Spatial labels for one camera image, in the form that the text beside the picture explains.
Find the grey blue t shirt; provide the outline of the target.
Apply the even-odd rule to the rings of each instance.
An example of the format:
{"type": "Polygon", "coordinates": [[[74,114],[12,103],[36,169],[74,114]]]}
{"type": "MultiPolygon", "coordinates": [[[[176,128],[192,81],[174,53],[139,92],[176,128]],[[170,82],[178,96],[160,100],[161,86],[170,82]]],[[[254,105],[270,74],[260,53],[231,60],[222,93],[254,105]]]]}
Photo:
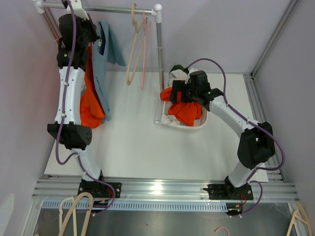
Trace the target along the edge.
{"type": "Polygon", "coordinates": [[[106,86],[107,64],[126,66],[126,62],[118,39],[107,20],[98,22],[96,33],[99,38],[92,46],[94,86],[101,108],[105,113],[103,122],[106,122],[111,119],[108,89],[106,86]]]}

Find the pink wire hanger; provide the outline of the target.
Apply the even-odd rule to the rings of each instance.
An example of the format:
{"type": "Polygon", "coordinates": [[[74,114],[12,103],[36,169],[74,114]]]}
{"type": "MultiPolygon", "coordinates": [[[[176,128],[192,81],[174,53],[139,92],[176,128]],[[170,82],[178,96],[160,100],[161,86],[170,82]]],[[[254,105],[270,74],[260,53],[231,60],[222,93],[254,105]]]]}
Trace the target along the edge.
{"type": "Polygon", "coordinates": [[[148,19],[148,17],[145,16],[145,13],[143,13],[143,67],[142,67],[142,80],[141,80],[141,89],[144,90],[145,86],[145,78],[146,78],[146,70],[147,70],[147,57],[149,53],[149,45],[150,45],[150,34],[151,34],[151,21],[148,19]]]}

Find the beige wooden hanger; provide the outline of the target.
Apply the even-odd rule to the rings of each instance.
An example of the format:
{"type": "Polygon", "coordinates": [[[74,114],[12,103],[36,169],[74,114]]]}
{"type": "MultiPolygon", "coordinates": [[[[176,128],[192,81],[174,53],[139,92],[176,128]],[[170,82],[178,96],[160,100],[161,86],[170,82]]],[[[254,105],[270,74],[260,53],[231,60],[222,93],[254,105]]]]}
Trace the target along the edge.
{"type": "Polygon", "coordinates": [[[146,47],[148,18],[145,16],[145,10],[142,10],[141,13],[143,15],[143,20],[141,23],[138,23],[135,18],[136,9],[137,4],[134,3],[131,7],[131,23],[134,27],[135,34],[126,71],[126,84],[128,86],[130,86],[133,82],[135,73],[140,63],[140,59],[144,55],[144,49],[146,47]]]}

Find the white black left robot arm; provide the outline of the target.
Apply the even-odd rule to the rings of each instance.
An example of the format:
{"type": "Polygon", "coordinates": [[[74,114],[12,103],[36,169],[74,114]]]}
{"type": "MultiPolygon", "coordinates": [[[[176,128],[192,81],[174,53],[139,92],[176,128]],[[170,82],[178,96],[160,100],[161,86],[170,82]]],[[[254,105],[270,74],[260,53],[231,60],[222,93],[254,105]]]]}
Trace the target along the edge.
{"type": "Polygon", "coordinates": [[[88,46],[98,39],[96,27],[89,14],[65,14],[59,18],[61,37],[58,43],[57,64],[60,75],[59,105],[55,121],[47,125],[55,138],[55,156],[60,165],[74,157],[82,171],[78,192],[88,192],[95,198],[108,196],[101,168],[92,157],[89,145],[92,130],[81,124],[80,99],[88,46]]]}

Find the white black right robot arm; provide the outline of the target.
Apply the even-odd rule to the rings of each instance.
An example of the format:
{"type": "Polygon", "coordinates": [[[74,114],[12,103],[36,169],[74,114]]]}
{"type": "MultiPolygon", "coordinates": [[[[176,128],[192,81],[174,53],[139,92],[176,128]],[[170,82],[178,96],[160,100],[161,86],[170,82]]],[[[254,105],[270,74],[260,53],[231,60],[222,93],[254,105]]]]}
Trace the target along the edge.
{"type": "Polygon", "coordinates": [[[239,137],[238,163],[224,180],[223,191],[210,193],[210,199],[240,199],[249,189],[249,180],[262,164],[275,154],[273,130],[268,122],[249,120],[228,103],[225,93],[211,88],[204,71],[194,71],[187,80],[174,80],[170,94],[172,103],[197,103],[224,121],[239,137]]]}

